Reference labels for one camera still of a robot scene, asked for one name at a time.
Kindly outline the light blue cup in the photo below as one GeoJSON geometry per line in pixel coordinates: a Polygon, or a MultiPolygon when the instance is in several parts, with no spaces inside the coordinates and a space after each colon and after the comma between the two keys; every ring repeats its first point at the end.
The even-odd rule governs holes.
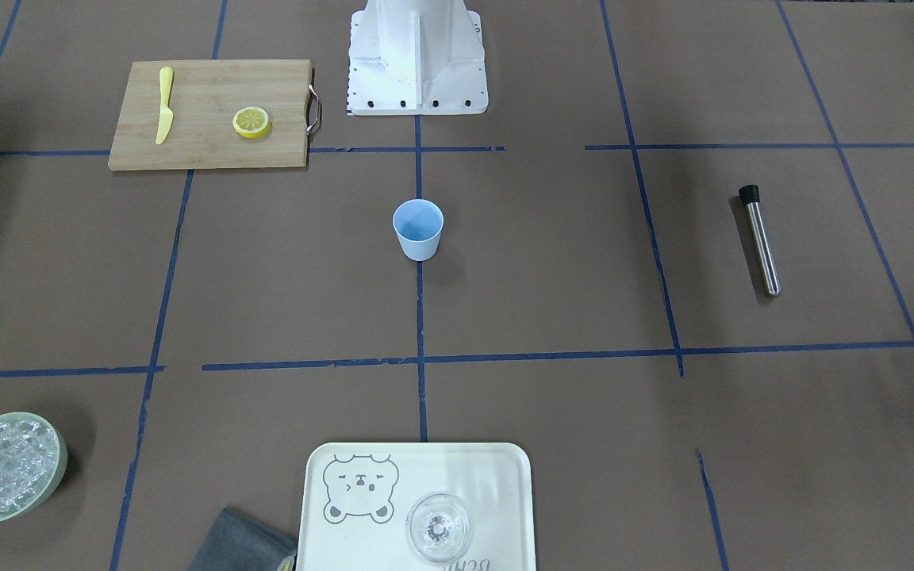
{"type": "Polygon", "coordinates": [[[397,206],[392,224],[404,255],[424,263],[438,250],[445,217],[434,202],[417,198],[397,206]]]}

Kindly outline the yellow plastic knife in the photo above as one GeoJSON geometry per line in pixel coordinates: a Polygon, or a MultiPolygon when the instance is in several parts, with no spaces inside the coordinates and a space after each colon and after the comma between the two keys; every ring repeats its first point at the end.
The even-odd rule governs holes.
{"type": "Polygon", "coordinates": [[[156,145],[167,140],[174,123],[174,111],[170,106],[174,83],[174,69],[164,66],[159,70],[159,120],[157,120],[156,145]]]}

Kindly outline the steel muddler black tip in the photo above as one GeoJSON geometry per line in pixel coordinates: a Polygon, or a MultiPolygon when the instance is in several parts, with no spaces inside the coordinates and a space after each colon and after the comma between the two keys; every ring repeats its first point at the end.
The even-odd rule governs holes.
{"type": "Polygon", "coordinates": [[[782,285],[770,237],[766,231],[758,185],[750,184],[741,187],[739,189],[739,199],[746,209],[748,223],[751,225],[752,238],[754,238],[755,250],[757,250],[759,270],[764,281],[766,295],[768,297],[779,297],[782,293],[782,285]]]}

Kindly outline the clear wine glass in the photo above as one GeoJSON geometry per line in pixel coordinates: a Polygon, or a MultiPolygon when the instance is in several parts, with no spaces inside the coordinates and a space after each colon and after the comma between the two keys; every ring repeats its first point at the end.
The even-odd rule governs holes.
{"type": "Polygon", "coordinates": [[[432,564],[449,565],[467,555],[473,539],[473,518],[467,502],[449,492],[432,492],[414,504],[406,518],[407,541],[413,552],[432,564]]]}

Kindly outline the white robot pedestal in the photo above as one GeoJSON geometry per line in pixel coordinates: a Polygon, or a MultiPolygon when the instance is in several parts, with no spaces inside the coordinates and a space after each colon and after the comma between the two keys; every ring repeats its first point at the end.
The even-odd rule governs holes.
{"type": "Polygon", "coordinates": [[[478,115],[489,108],[482,19],[463,1],[369,1],[349,25],[346,112],[478,115]]]}

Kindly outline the cream bear tray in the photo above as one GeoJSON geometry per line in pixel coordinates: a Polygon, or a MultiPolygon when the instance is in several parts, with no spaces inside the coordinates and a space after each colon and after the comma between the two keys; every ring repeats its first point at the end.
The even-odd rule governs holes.
{"type": "Polygon", "coordinates": [[[298,570],[534,570],[531,466],[511,443],[326,443],[310,456],[298,570]],[[461,496],[473,539],[449,565],[422,561],[406,518],[432,492],[461,496]]]}

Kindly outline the wooden cutting board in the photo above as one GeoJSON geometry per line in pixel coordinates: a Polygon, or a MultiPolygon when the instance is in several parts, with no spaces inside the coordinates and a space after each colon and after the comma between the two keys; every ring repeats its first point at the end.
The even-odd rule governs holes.
{"type": "Polygon", "coordinates": [[[319,120],[309,60],[138,61],[130,69],[108,165],[115,172],[305,167],[319,120]],[[174,123],[156,145],[159,70],[174,69],[174,123]],[[232,127],[236,111],[264,108],[270,131],[256,140],[232,127]]]}

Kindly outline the green bowl of ice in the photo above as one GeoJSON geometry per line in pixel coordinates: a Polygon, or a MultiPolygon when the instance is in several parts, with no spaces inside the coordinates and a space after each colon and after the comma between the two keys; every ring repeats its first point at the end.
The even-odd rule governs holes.
{"type": "Polygon", "coordinates": [[[29,513],[53,494],[68,462],[65,438],[31,412],[0,415],[0,523],[29,513]]]}

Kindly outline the lemon slice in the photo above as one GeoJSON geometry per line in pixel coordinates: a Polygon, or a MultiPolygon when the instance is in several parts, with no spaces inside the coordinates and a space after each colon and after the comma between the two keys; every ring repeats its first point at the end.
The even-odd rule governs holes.
{"type": "Polygon", "coordinates": [[[232,127],[243,138],[256,140],[270,131],[270,116],[264,108],[246,107],[239,109],[232,117],[232,127]]]}

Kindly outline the grey folded cloth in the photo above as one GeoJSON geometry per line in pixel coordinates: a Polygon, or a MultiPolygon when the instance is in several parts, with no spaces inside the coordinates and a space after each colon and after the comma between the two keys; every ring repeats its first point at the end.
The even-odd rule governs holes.
{"type": "Polygon", "coordinates": [[[211,524],[189,570],[294,570],[293,539],[225,508],[211,524]]]}

